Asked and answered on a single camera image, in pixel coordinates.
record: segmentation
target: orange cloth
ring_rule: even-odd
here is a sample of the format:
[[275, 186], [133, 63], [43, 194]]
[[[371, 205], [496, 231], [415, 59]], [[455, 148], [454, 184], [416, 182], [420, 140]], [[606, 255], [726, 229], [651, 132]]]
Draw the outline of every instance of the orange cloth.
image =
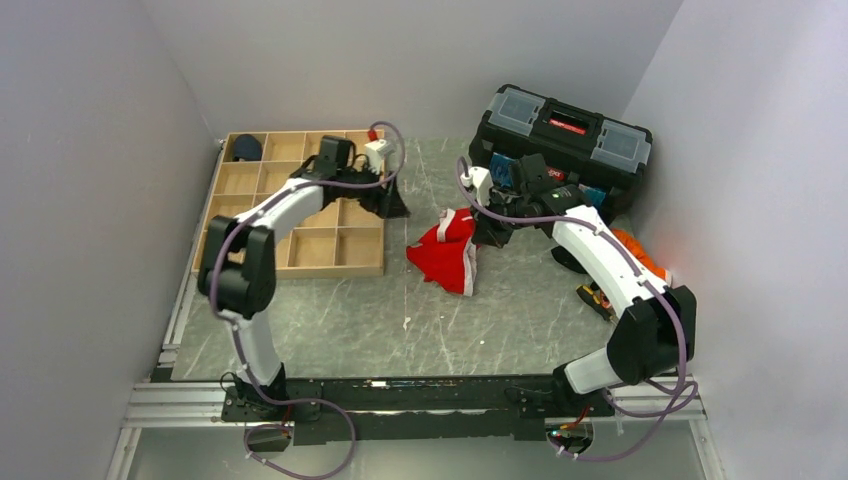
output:
[[665, 280], [665, 283], [671, 285], [671, 272], [654, 264], [654, 261], [645, 252], [645, 249], [642, 247], [642, 244], [639, 243], [639, 240], [636, 240], [632, 235], [624, 230], [620, 230], [618, 228], [611, 228], [610, 230], [612, 230], [612, 234], [615, 235], [615, 238], [624, 245], [624, 248], [629, 250], [630, 253], [636, 257], [636, 260], [639, 260], [639, 262], [641, 262], [645, 268], [650, 270], [651, 273], [662, 278]]

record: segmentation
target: red label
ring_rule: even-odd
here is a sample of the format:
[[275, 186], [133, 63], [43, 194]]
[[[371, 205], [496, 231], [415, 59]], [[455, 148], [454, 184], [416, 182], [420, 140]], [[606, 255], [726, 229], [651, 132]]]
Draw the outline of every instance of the red label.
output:
[[553, 167], [548, 167], [548, 175], [559, 180], [560, 182], [565, 180], [565, 173]]
[[555, 127], [564, 128], [568, 131], [574, 132], [574, 133], [579, 134], [579, 135], [586, 135], [586, 129], [585, 128], [575, 127], [574, 125], [571, 125], [571, 124], [565, 123], [565, 122], [561, 122], [559, 120], [554, 120], [553, 118], [548, 120], [548, 122]]

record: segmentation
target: toolbox lid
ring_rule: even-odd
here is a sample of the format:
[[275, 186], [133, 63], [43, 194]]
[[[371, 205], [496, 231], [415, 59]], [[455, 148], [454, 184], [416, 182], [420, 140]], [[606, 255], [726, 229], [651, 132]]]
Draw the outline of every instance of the toolbox lid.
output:
[[503, 93], [496, 93], [489, 103], [488, 110], [492, 112], [489, 123], [521, 135], [530, 135], [533, 122], [544, 104], [542, 97], [507, 87]]
[[641, 130], [604, 119], [598, 143], [589, 158], [635, 173], [640, 163], [648, 164], [651, 144], [646, 137]]

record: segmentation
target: wooden compartment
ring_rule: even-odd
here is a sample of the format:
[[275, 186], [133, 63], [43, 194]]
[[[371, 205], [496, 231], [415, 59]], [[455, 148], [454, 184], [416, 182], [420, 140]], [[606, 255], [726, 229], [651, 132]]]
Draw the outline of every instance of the wooden compartment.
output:
[[206, 209], [206, 218], [203, 223], [204, 229], [209, 220], [215, 215], [235, 217], [239, 213], [246, 212], [253, 207], [253, 194], [250, 195], [212, 195], [209, 207]]
[[259, 170], [259, 182], [255, 189], [256, 193], [274, 193], [289, 179], [295, 170], [300, 168], [301, 162], [262, 162]]
[[[345, 137], [364, 153], [367, 130], [326, 132], [250, 132], [262, 142], [262, 161], [241, 162], [232, 157], [227, 136], [221, 163], [215, 175], [212, 196], [203, 216], [204, 228], [198, 241], [192, 270], [200, 268], [206, 226], [215, 215], [233, 217], [250, 210], [278, 191], [310, 155], [318, 153], [324, 135]], [[340, 199], [307, 218], [275, 252], [279, 278], [322, 278], [374, 276], [383, 273], [383, 220], [365, 211], [358, 202]], [[234, 261], [242, 253], [231, 254]]]
[[266, 133], [251, 133], [251, 132], [240, 132], [240, 133], [231, 133], [227, 135], [227, 141], [224, 144], [224, 154], [221, 156], [221, 162], [237, 162], [238, 159], [233, 157], [233, 141], [235, 141], [236, 137], [242, 135], [243, 133], [247, 133], [248, 135], [255, 138], [259, 141], [259, 145], [265, 145], [265, 140], [268, 138]]
[[237, 195], [256, 192], [259, 162], [226, 162], [218, 169], [215, 180], [216, 194]]
[[289, 247], [290, 267], [332, 267], [335, 264], [336, 228], [297, 228]]
[[341, 227], [336, 239], [336, 266], [350, 275], [374, 275], [383, 269], [382, 227]]
[[307, 218], [298, 228], [316, 228], [316, 227], [330, 227], [335, 228], [339, 224], [339, 201], [327, 205], [324, 210], [312, 215]]
[[263, 162], [300, 162], [306, 132], [269, 133], [262, 150]]

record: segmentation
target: white wall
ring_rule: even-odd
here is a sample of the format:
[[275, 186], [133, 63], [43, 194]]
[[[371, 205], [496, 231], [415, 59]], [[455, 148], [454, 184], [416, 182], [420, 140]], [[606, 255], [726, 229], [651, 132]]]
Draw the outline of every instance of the white wall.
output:
[[471, 135], [515, 83], [619, 115], [681, 0], [144, 0], [217, 135]]
[[5, 2], [0, 71], [0, 478], [103, 478], [212, 136], [136, 1]]
[[848, 468], [848, 5], [686, 0], [625, 119], [635, 214], [699, 302], [694, 372], [734, 479]]

